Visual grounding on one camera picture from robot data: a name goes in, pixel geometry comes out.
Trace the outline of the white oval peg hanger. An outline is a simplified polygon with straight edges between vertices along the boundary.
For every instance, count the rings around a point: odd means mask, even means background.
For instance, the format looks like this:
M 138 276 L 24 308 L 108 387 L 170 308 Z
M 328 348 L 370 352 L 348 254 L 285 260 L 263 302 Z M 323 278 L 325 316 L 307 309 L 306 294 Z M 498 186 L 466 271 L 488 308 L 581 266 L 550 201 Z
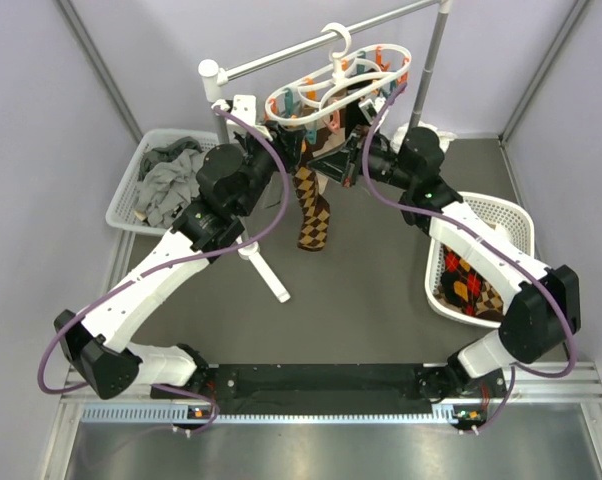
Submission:
M 275 90 L 265 101 L 265 118 L 284 127 L 334 124 L 349 104 L 374 103 L 407 82 L 411 52 L 391 43 L 373 44 L 356 51 L 346 27 L 329 23 L 325 33 L 335 33 L 344 48 L 332 49 L 329 64 Z

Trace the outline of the brown argyle sock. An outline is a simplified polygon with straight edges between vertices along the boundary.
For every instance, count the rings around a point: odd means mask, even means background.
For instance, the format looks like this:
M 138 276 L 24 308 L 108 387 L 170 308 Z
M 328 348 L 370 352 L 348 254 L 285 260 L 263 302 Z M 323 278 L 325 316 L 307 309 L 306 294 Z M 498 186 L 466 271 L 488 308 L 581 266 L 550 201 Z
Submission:
M 300 162 L 292 174 L 292 184 L 303 216 L 297 247 L 319 252 L 327 243 L 331 213 L 329 202 L 320 192 L 318 175 L 308 167 L 311 158 L 310 146 L 304 141 Z
M 484 281 L 479 295 L 470 307 L 469 315 L 482 320 L 500 323 L 504 318 L 503 300 L 492 285 Z

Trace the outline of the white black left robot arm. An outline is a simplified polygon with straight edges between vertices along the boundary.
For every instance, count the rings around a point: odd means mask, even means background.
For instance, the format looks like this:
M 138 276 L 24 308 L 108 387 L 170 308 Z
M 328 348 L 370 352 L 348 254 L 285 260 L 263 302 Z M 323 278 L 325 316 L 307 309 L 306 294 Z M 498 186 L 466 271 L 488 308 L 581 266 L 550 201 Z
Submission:
M 205 390 L 208 365 L 192 347 L 140 345 L 132 338 L 182 284 L 220 256 L 239 252 L 279 302 L 290 299 L 259 251 L 261 237 L 246 238 L 242 220 L 272 176 L 289 173 L 300 155 L 300 135 L 274 127 L 250 127 L 236 143 L 208 150 L 197 172 L 198 195 L 152 252 L 80 313 L 65 310 L 57 316 L 56 344 L 100 399 L 133 385 L 177 388 L 190 397 Z

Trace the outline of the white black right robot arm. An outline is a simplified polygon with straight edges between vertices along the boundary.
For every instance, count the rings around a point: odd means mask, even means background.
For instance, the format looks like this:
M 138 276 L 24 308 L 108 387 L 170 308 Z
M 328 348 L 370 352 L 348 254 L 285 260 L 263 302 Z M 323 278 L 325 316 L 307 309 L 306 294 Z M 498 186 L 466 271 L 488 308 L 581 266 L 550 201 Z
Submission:
M 398 151 L 372 129 L 358 127 L 338 149 L 310 160 L 311 168 L 348 186 L 363 177 L 401 189 L 396 202 L 404 221 L 451 248 L 487 280 L 503 302 L 500 326 L 453 353 L 445 368 L 450 388 L 468 396 L 485 375 L 517 365 L 529 370 L 565 344 L 576 363 L 575 334 L 581 327 L 579 279 L 566 265 L 550 268 L 500 237 L 440 175 L 445 154 L 436 133 L 417 127 Z

